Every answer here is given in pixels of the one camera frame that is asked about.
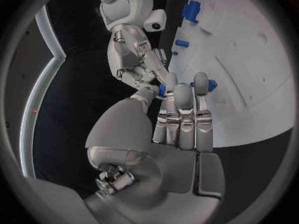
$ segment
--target white robot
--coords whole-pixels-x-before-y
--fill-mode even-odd
[[[112,32],[108,46],[112,75],[138,90],[130,98],[112,106],[99,119],[86,144],[90,163],[101,171],[100,179],[97,180],[100,190],[106,194],[114,194],[135,182],[134,173],[140,173],[136,167],[143,167],[142,163],[147,155],[156,157],[158,153],[165,152],[171,156],[176,155],[179,150],[188,150],[186,155],[193,157],[196,151],[212,152],[213,130],[206,98],[209,83],[207,75],[197,73],[194,77],[197,107],[194,115],[191,87],[178,84],[176,74],[168,73],[165,68],[165,52],[162,49],[152,50],[142,30],[164,30],[165,11],[152,10],[153,0],[101,2],[101,15],[106,28]],[[146,113],[153,99],[159,94],[159,88],[150,84],[155,78],[165,85],[166,94],[153,134],[154,144],[149,145],[151,125]],[[160,144],[166,144],[164,151],[160,150]],[[149,159],[149,164],[145,165],[146,168],[143,167],[147,171],[151,170],[156,162],[159,163],[159,159]],[[168,172],[167,168],[163,176],[172,175],[172,171],[170,174]],[[181,187],[166,189],[181,192]]]

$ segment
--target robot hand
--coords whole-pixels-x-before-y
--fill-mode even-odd
[[[205,73],[194,76],[196,113],[189,85],[177,84],[175,73],[166,78],[166,96],[162,101],[153,142],[180,149],[210,152],[213,149],[212,116],[208,107],[209,80]]]
[[[143,32],[165,28],[166,14],[152,10],[152,0],[101,0],[100,12],[106,28],[112,32],[108,61],[112,75],[140,89],[157,78],[165,85],[168,74],[162,49],[151,48]]]

